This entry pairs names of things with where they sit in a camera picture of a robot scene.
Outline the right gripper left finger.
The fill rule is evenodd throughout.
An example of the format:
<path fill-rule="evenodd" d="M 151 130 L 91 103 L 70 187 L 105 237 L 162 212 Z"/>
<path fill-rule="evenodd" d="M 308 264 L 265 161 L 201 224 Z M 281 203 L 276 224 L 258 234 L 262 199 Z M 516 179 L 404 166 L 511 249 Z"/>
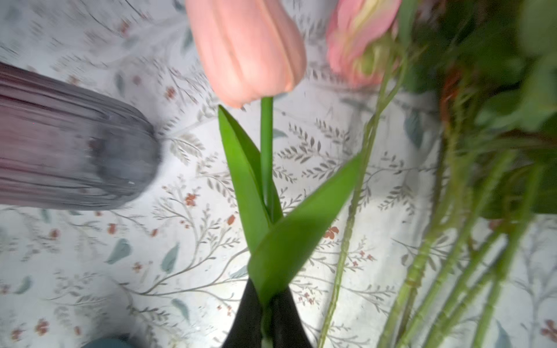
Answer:
<path fill-rule="evenodd" d="M 261 318 L 263 309 L 249 278 L 242 295 L 231 330 L 222 348 L 261 348 Z"/>

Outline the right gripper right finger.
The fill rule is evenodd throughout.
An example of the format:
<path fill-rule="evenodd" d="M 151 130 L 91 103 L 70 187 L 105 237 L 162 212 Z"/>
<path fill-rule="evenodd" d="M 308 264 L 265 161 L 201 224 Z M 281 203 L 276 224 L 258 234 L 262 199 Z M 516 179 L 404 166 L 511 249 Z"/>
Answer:
<path fill-rule="evenodd" d="M 312 348 L 290 288 L 271 300 L 271 333 L 275 348 Z"/>

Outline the teal ceramic vase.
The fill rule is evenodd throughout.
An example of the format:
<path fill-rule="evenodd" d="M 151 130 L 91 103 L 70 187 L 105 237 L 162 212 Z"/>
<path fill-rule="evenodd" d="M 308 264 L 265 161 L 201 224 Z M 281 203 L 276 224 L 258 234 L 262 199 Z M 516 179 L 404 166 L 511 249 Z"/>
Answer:
<path fill-rule="evenodd" d="M 95 339 L 81 348 L 133 348 L 129 342 L 118 338 Z"/>

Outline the pink glass vase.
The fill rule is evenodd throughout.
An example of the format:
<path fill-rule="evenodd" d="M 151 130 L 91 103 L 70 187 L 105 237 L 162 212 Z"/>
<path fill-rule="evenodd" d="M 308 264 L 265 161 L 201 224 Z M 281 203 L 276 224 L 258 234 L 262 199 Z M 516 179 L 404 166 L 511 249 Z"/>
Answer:
<path fill-rule="evenodd" d="M 139 197 L 161 163 L 152 124 L 136 108 L 1 65 L 1 203 L 112 210 Z"/>

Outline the pink tulip stem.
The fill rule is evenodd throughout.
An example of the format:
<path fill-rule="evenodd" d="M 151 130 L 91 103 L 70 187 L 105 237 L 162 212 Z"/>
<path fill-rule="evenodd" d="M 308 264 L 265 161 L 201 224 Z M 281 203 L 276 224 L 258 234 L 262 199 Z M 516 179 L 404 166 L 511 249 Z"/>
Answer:
<path fill-rule="evenodd" d="M 262 306 L 262 347 L 274 347 L 271 300 L 313 254 L 355 189 L 354 157 L 284 214 L 274 184 L 274 97 L 305 74 L 305 43 L 280 1 L 186 1 L 197 53 L 221 100 L 218 121 Z"/>

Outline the bunch of artificial flowers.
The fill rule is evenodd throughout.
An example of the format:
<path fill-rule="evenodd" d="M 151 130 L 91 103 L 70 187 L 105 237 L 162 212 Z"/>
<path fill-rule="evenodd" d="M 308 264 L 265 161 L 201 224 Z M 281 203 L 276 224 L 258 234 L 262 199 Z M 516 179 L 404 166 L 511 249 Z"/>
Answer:
<path fill-rule="evenodd" d="M 378 346 L 410 347 L 462 255 L 424 346 L 439 347 L 485 293 L 482 346 L 527 229 L 556 213 L 555 1 L 339 1 L 326 40 L 334 72 L 379 86 L 366 157 L 397 92 L 437 95 L 432 215 Z"/>

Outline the floral table mat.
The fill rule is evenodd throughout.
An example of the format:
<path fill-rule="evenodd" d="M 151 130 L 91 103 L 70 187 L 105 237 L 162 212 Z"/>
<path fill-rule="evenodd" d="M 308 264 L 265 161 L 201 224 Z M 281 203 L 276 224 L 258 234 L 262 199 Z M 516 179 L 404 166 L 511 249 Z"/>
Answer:
<path fill-rule="evenodd" d="M 373 90 L 326 63 L 337 1 L 283 1 L 308 70 L 275 99 L 274 176 L 285 212 L 361 146 Z M 220 143 L 219 103 L 183 1 L 1 1 L 1 62 L 118 98 L 162 138 L 159 176 L 118 210 L 1 206 L 1 347 L 81 347 L 130 333 L 143 347 L 220 347 L 247 280 Z M 325 347 L 375 347 L 427 224 L 435 104 L 400 93 L 381 116 Z M 291 289 L 315 344 L 347 209 Z M 556 217 L 522 239 L 483 347 L 556 347 Z"/>

